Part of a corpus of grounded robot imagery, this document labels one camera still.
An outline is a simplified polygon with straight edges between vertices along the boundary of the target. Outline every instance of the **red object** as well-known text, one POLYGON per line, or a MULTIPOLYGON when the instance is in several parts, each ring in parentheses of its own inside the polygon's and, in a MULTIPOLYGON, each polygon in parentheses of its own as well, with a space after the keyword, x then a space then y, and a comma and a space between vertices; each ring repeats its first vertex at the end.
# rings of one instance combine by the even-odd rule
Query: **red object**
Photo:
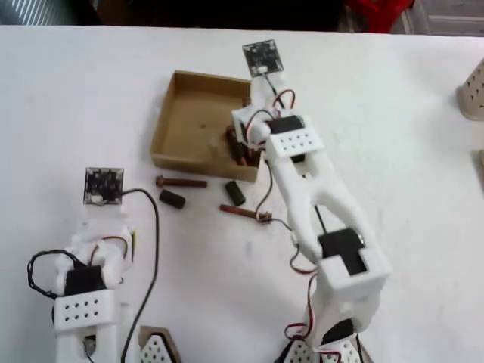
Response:
POLYGON ((415 0, 346 0, 346 4, 368 19, 370 33, 389 33, 396 18, 415 0))

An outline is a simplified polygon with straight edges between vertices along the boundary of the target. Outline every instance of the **circuit board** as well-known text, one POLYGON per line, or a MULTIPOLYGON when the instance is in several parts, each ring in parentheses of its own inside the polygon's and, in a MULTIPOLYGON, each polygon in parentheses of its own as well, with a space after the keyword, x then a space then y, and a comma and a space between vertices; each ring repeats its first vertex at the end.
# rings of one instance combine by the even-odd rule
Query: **circuit board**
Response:
POLYGON ((121 204, 124 169, 86 168, 84 204, 121 204))
POLYGON ((252 78, 284 70, 274 40, 244 45, 242 49, 252 78))

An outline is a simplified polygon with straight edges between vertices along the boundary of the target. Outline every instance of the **cardboard box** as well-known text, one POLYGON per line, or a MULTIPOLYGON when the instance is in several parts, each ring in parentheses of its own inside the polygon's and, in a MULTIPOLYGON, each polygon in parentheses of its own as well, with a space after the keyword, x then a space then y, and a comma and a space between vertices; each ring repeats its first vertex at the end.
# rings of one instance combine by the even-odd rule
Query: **cardboard box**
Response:
POLYGON ((260 157, 239 166, 225 140, 231 111, 249 99, 250 81, 175 71, 151 142, 154 165, 254 182, 260 157))

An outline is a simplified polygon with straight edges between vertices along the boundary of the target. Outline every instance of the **black wire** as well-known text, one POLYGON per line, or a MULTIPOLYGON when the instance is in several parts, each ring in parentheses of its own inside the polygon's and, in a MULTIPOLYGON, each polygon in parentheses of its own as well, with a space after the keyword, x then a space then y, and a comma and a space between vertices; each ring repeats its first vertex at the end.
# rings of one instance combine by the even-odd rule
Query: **black wire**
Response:
POLYGON ((124 191, 122 193, 122 195, 127 195, 127 194, 135 193, 135 192, 140 192, 140 193, 143 193, 144 195, 146 195, 148 197, 148 199, 150 200, 151 205, 153 206, 153 209, 154 209, 154 218, 155 218, 155 222, 156 222, 156 226, 155 226, 154 272, 153 272, 153 277, 151 278, 150 286, 149 286, 149 288, 146 292, 146 295, 144 296, 143 302, 141 303, 141 306, 139 307, 139 310, 136 313, 136 316, 135 316, 135 318, 132 322, 132 325, 129 328, 128 336, 126 337, 126 341, 124 343, 123 353, 121 354, 121 363, 125 363, 125 361, 126 361, 126 355, 128 354, 129 342, 131 341, 132 335, 135 331, 136 324, 138 323, 138 320, 141 316, 141 313, 144 310, 144 306, 146 306, 148 298, 151 295, 151 291, 154 287, 154 284, 157 281, 158 261, 160 259, 160 215, 158 213, 157 202, 153 199, 153 197, 145 189, 141 189, 141 188, 129 189, 128 191, 124 191))
POLYGON ((80 262, 77 257, 75 257, 71 252, 66 250, 49 250, 49 251, 40 251, 32 256, 29 263, 27 263, 27 280, 29 282, 29 287, 34 289, 35 291, 41 293, 42 295, 48 297, 49 299, 57 299, 58 295, 54 291, 46 291, 40 288, 33 280, 33 264, 41 256, 47 255, 66 255, 70 259, 72 259, 74 268, 83 267, 85 266, 84 263, 80 262))
POLYGON ((283 226, 285 228, 287 228, 290 232, 293 231, 293 229, 285 222, 283 221, 282 219, 279 219, 279 218, 269 218, 269 219, 262 219, 262 222, 273 222, 273 221, 276 221, 276 222, 280 222, 283 224, 283 226))
MULTIPOLYGON (((272 93, 274 94, 274 96, 277 96, 278 95, 278 92, 275 90, 275 87, 272 84, 272 82, 269 80, 269 77, 267 77, 267 73, 264 73, 263 76, 267 80, 267 83, 269 84, 269 87, 271 87, 271 90, 272 90, 272 93)), ((285 109, 286 107, 284 107, 284 104, 282 103, 282 100, 279 98, 278 101, 279 101, 279 104, 281 105, 281 107, 283 109, 285 109)))
POLYGON ((267 165, 267 169, 269 170, 269 180, 270 180, 270 184, 269 184, 269 189, 267 190, 267 193, 265 193, 265 196, 262 198, 262 200, 257 205, 257 208, 256 208, 256 218, 257 218, 257 215, 259 214, 260 207, 264 204, 264 202, 267 200, 267 198, 269 198, 269 195, 272 192, 272 185, 274 184, 274 177, 272 176, 271 166, 269 165, 269 163, 268 163, 267 160, 265 160, 265 164, 267 165))
POLYGON ((316 209, 316 214, 318 215, 319 223, 321 223, 321 227, 323 228, 323 232, 324 232, 324 234, 326 234, 327 233, 326 226, 324 225, 323 218, 321 217, 318 206, 315 206, 315 209, 316 209))
POLYGON ((91 363, 94 363, 91 359, 91 356, 89 355, 88 353, 88 347, 85 346, 85 340, 82 341, 82 344, 84 346, 84 353, 85 353, 85 356, 88 357, 88 360, 91 362, 91 363))
POLYGON ((358 349, 358 355, 360 356, 360 362, 363 363, 363 352, 361 351, 360 334, 356 334, 356 348, 358 349))

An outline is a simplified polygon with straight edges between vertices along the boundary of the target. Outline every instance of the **copper rod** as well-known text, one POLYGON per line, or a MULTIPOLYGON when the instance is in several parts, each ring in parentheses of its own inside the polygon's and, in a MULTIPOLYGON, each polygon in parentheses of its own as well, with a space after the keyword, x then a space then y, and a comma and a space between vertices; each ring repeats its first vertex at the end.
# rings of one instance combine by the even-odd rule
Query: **copper rod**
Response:
POLYGON ((207 183, 205 180, 192 180, 192 179, 180 179, 180 178, 164 178, 163 175, 157 177, 157 186, 162 188, 165 185, 171 185, 173 187, 195 187, 206 188, 207 183))
MULTIPOLYGON (((253 210, 239 208, 238 206, 229 206, 227 204, 220 204, 219 209, 226 213, 237 214, 239 216, 256 219, 256 212, 254 212, 253 210)), ((268 220, 271 217, 272 214, 269 212, 259 214, 259 218, 261 220, 268 220)))

